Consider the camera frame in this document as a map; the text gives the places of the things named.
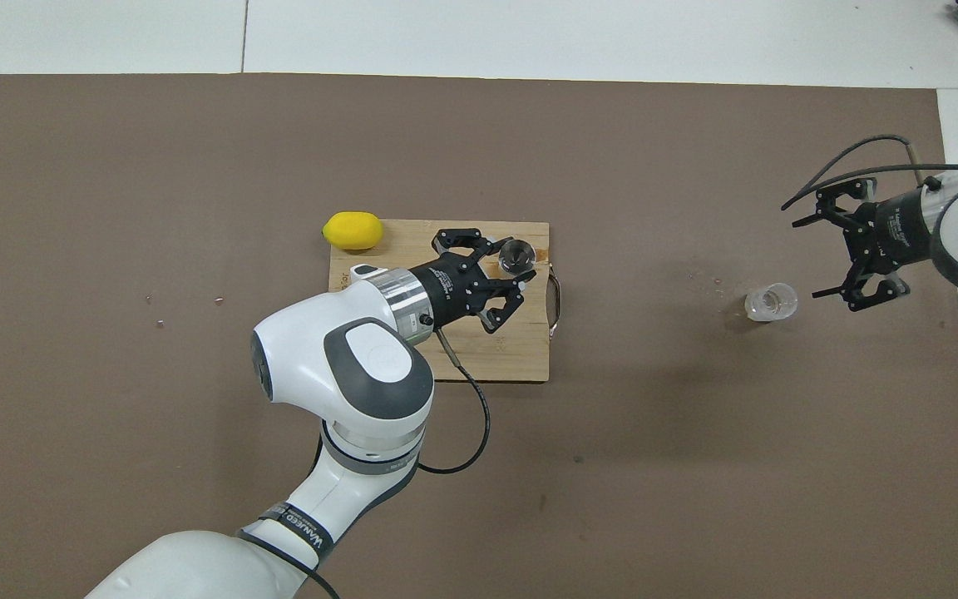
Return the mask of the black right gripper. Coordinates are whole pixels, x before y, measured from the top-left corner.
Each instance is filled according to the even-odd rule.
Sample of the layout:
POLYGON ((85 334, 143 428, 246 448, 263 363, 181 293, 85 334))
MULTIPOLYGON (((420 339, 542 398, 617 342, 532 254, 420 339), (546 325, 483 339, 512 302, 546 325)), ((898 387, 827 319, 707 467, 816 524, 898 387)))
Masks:
POLYGON ((852 265, 840 285, 811 293, 814 299, 837 297, 851 312, 870 309, 910 294, 897 274, 904 265, 931 258, 931 228, 921 208, 921 190, 871 202, 876 179, 852 179, 815 192, 815 211, 793 222, 803 228, 829 221, 849 229, 852 265), (847 195, 862 203, 854 213, 837 205, 847 195))

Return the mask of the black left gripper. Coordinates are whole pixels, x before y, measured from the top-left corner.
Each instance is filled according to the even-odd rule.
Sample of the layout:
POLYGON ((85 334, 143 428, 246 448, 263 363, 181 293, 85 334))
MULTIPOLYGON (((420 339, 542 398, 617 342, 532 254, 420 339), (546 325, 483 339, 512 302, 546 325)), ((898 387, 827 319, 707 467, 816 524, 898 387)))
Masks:
POLYGON ((431 240, 440 254, 415 266, 412 274, 421 283, 431 307, 433 325, 447 325, 476 314, 488 334, 505 325, 524 303, 525 281, 516 278, 486 279, 476 260, 501 251, 501 240, 485 236, 479 229, 440 229, 431 240), (471 254, 444 254, 452 249, 469 249, 471 254))

